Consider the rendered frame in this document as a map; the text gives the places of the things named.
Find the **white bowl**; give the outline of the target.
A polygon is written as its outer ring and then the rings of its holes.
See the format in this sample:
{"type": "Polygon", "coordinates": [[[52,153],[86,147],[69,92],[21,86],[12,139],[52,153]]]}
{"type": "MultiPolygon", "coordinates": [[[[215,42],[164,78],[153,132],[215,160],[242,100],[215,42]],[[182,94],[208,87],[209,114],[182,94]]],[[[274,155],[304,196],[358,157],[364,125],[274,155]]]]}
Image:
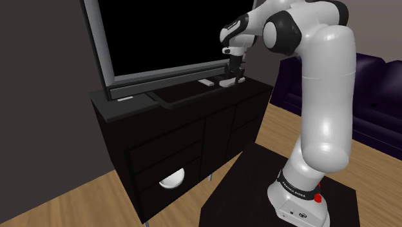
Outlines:
{"type": "Polygon", "coordinates": [[[165,179],[159,182],[159,185],[165,189],[173,189],[177,188],[182,184],[185,177],[185,170],[183,168],[177,170],[176,172],[172,173],[165,179]]]}

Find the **white flat remote control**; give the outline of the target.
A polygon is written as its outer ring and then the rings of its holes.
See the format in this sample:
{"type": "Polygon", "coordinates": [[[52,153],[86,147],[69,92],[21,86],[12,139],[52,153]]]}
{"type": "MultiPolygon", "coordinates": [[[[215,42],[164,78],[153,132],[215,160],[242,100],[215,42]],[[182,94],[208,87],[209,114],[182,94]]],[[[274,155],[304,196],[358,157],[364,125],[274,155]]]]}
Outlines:
{"type": "Polygon", "coordinates": [[[245,77],[241,77],[239,79],[237,79],[236,77],[233,77],[233,78],[230,78],[230,79],[221,80],[219,82],[219,85],[221,87],[227,88],[227,87],[233,86],[235,84],[242,83],[244,81],[245,81],[245,77]]]}

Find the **dark purple sofa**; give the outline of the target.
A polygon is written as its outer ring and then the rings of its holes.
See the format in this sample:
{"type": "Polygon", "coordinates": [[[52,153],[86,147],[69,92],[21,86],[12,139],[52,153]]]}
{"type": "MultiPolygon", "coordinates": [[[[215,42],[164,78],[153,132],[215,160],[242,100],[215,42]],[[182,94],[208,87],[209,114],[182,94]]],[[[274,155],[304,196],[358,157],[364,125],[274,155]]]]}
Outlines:
{"type": "MultiPolygon", "coordinates": [[[[290,57],[280,62],[270,103],[302,114],[302,62],[290,57]]],[[[356,55],[353,100],[355,141],[402,161],[402,61],[356,55]]]]}

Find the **black chest of drawers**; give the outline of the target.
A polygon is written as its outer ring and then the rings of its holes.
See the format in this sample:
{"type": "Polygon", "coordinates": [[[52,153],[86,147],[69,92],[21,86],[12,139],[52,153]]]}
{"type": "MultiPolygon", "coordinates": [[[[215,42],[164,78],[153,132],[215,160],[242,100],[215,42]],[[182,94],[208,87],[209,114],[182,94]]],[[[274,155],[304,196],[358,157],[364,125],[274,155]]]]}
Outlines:
{"type": "Polygon", "coordinates": [[[89,94],[109,157],[142,224],[256,140],[272,91],[247,78],[229,88],[191,82],[112,103],[102,91],[89,94]],[[159,185],[181,168],[180,186],[159,185]]]}

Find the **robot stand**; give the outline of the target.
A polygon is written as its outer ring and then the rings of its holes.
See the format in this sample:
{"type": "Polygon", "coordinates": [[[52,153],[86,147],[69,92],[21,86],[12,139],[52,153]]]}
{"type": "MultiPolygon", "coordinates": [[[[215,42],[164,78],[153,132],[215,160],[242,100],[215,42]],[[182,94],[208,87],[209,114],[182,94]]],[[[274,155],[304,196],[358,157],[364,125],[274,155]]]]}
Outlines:
{"type": "MultiPolygon", "coordinates": [[[[287,158],[255,143],[248,145],[203,205],[199,227],[296,227],[284,220],[307,221],[311,214],[286,206],[279,214],[267,189],[287,158]]],[[[321,180],[329,227],[361,227],[356,191],[333,179],[321,180]]]]}

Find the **large flat screen television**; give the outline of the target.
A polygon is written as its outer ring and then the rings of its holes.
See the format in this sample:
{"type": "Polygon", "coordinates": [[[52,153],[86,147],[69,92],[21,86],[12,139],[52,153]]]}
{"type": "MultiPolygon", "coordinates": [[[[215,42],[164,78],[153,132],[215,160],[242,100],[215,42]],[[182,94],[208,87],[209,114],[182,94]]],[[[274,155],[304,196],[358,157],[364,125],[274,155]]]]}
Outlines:
{"type": "Polygon", "coordinates": [[[257,0],[79,0],[107,103],[208,77],[230,56],[220,31],[257,0]]]}

